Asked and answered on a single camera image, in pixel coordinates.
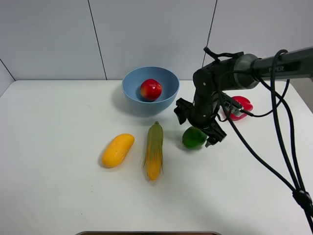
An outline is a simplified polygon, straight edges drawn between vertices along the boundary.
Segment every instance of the table surface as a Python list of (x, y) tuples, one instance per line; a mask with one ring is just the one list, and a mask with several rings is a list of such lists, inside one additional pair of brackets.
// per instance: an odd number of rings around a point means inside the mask
[[(177, 98), (192, 100), (191, 81)], [(282, 92), (284, 82), (277, 82)], [(121, 81), (17, 81), (0, 98), (0, 231), (6, 235), (75, 235), (82, 231), (214, 231), (222, 235), (310, 234), (290, 190), (245, 149), (229, 123), (222, 143), (188, 151), (175, 104), (154, 117), (128, 106)], [(261, 85), (231, 91), (270, 109)], [(313, 193), (313, 115), (290, 87), (302, 176)], [(289, 148), (286, 112), (279, 107)], [(164, 173), (154, 182), (142, 170), (146, 135), (164, 130)], [(236, 122), (255, 151), (287, 179), (272, 116)], [(100, 156), (118, 134), (135, 143), (124, 163), (105, 169)]]

